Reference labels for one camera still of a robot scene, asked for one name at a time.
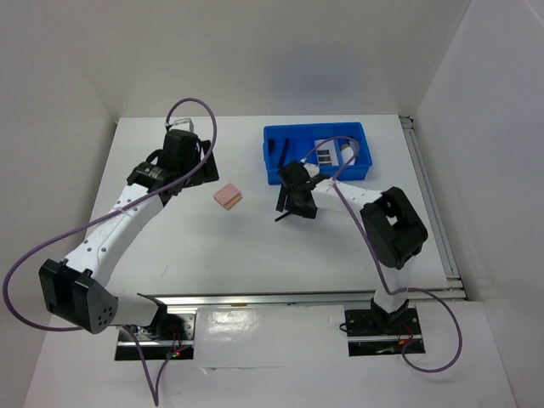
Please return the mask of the black fan makeup brush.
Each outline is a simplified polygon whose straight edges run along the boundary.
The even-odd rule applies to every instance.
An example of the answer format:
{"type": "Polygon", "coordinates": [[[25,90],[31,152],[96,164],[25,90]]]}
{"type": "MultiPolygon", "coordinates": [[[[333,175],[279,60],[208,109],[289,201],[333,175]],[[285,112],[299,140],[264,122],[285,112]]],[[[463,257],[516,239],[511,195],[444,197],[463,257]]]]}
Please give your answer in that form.
{"type": "Polygon", "coordinates": [[[285,139],[269,139],[267,141],[268,147],[268,161],[267,168],[272,171],[275,169],[280,169],[284,166],[287,152],[289,150],[290,140],[289,138],[285,139]]]}

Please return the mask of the small clear bottle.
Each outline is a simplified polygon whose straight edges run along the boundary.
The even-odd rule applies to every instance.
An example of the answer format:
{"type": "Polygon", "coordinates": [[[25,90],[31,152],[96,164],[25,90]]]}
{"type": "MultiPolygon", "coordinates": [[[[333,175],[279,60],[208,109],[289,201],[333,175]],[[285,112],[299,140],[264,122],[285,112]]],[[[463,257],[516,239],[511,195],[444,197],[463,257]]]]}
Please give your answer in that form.
{"type": "Polygon", "coordinates": [[[349,145],[354,153],[354,160],[360,155],[360,143],[357,139],[350,137],[349,138],[349,145]]]}

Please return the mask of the slim black makeup brush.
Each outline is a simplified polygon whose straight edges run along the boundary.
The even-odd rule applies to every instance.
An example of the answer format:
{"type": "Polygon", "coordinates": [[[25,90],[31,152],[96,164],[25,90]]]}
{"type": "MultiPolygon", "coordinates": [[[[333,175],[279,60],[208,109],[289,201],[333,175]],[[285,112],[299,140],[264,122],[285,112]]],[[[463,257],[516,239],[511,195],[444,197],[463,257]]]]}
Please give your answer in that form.
{"type": "Polygon", "coordinates": [[[284,212],[279,217],[275,218],[275,222],[280,222],[281,220],[290,217],[292,215],[295,215],[293,212],[284,212]]]}

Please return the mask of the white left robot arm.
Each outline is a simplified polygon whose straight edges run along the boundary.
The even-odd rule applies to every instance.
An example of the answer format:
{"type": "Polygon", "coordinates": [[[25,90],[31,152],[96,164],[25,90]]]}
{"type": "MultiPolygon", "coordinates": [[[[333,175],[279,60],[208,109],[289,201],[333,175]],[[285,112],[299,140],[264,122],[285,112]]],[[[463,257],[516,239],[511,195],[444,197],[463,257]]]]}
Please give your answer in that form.
{"type": "Polygon", "coordinates": [[[137,326],[149,339],[178,324],[156,298],[142,293],[116,296],[106,287],[125,251],[173,197],[184,188],[219,179],[212,146],[189,131],[166,133],[163,146],[127,177],[109,219],[62,260],[49,259],[40,268],[49,313],[93,334],[108,326],[137,326]]]}

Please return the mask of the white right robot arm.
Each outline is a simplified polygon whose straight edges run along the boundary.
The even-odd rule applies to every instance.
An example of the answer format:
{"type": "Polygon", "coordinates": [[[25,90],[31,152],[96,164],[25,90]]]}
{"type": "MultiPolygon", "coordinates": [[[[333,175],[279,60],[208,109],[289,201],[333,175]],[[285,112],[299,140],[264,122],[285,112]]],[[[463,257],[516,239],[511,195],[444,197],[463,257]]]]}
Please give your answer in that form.
{"type": "Polygon", "coordinates": [[[279,170],[276,210],[316,218],[319,210],[350,216],[374,261],[379,283],[371,299],[371,323],[389,333],[400,323],[409,299],[416,256],[428,230],[405,192],[398,187],[367,190],[321,173],[311,163],[292,161],[279,170]]]}

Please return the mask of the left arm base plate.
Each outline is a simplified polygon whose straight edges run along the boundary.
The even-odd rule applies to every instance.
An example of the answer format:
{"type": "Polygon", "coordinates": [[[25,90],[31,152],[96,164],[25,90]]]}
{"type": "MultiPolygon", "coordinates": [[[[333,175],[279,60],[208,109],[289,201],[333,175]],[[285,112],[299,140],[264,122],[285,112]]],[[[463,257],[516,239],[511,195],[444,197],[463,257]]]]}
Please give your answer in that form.
{"type": "Polygon", "coordinates": [[[139,360],[134,335],[147,361],[193,360],[197,313],[195,308],[170,308],[168,313],[177,317],[164,329],[151,332],[143,327],[132,326],[130,331],[121,329],[116,342],[115,361],[139,360]]]}

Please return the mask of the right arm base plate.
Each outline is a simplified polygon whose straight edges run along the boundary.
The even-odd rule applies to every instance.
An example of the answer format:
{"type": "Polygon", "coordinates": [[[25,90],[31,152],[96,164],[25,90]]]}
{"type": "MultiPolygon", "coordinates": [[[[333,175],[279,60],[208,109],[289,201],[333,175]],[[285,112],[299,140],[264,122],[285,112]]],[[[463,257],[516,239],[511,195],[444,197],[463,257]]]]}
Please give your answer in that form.
{"type": "Polygon", "coordinates": [[[403,347],[406,354],[426,353],[415,308],[408,308],[390,326],[378,325],[370,309],[348,309],[338,329],[347,336],[350,357],[402,354],[403,347]]]}

